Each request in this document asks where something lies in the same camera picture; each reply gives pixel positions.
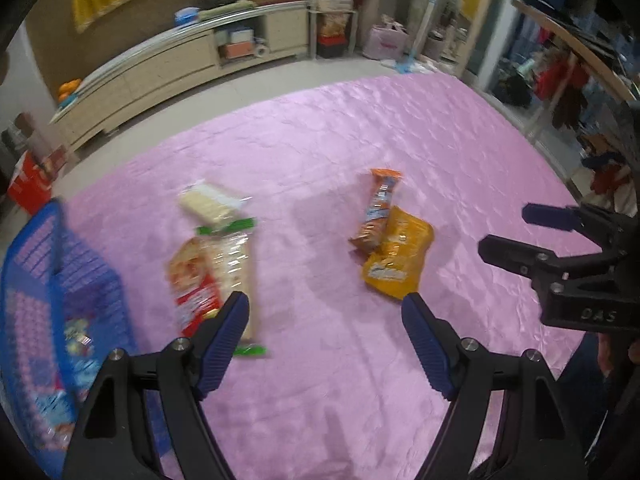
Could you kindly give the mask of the person's right hand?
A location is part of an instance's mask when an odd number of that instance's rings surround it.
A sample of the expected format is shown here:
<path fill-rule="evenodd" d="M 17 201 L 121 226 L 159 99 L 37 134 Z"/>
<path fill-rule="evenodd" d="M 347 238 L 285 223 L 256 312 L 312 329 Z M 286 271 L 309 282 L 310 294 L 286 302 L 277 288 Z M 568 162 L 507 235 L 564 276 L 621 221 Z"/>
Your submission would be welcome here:
<path fill-rule="evenodd" d="M 598 365 L 605 378 L 611 375 L 617 364 L 631 362 L 640 363 L 640 344 L 636 340 L 630 342 L 622 334 L 598 335 Z"/>

